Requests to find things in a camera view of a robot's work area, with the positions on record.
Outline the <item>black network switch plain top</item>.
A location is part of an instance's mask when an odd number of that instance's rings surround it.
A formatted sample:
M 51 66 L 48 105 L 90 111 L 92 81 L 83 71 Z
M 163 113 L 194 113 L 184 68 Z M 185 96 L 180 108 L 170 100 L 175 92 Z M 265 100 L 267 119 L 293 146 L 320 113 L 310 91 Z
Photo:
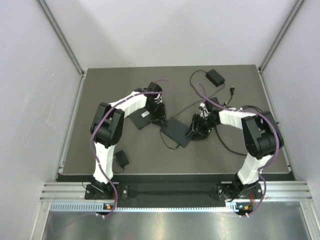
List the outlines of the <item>black network switch plain top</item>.
M 160 132 L 165 134 L 182 148 L 186 148 L 191 141 L 190 137 L 186 137 L 188 129 L 189 127 L 187 125 L 183 124 L 174 117 L 171 117 L 167 121 L 167 124 L 161 127 Z

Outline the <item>black switch with white label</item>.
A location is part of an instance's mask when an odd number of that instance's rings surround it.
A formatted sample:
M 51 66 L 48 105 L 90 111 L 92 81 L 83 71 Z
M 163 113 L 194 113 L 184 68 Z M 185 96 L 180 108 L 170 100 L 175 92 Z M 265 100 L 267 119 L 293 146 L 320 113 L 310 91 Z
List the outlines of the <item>black switch with white label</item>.
M 134 111 L 129 115 L 129 118 L 138 130 L 141 130 L 152 121 L 152 115 L 145 107 Z

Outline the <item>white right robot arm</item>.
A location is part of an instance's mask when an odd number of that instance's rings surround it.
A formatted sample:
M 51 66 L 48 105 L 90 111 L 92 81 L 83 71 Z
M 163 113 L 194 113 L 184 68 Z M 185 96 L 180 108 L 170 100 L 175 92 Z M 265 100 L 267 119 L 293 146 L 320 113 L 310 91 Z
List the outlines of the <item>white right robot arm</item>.
M 200 104 L 199 113 L 192 116 L 185 137 L 204 140 L 218 125 L 242 130 L 247 153 L 232 181 L 231 192 L 233 198 L 245 198 L 257 185 L 263 169 L 277 158 L 284 145 L 282 134 L 269 111 L 221 106 L 207 98 Z

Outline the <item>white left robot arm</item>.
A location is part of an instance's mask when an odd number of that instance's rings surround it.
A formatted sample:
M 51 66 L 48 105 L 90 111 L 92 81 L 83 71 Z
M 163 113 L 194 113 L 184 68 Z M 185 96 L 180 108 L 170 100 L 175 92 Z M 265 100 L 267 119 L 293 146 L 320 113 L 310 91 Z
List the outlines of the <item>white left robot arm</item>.
M 95 158 L 95 170 L 90 182 L 102 198 L 109 198 L 115 189 L 111 181 L 114 176 L 114 150 L 122 137 L 125 118 L 144 109 L 151 123 L 165 126 L 164 93 L 157 82 L 151 82 L 148 87 L 137 88 L 118 101 L 99 104 L 90 127 L 90 147 Z

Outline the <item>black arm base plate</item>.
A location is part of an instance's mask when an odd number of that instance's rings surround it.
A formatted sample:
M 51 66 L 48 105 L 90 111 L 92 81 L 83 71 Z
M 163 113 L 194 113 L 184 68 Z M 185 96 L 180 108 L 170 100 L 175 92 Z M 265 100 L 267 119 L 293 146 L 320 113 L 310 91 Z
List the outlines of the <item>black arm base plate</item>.
M 220 182 L 121 182 L 116 188 L 118 208 L 224 207 L 235 195 L 230 183 Z

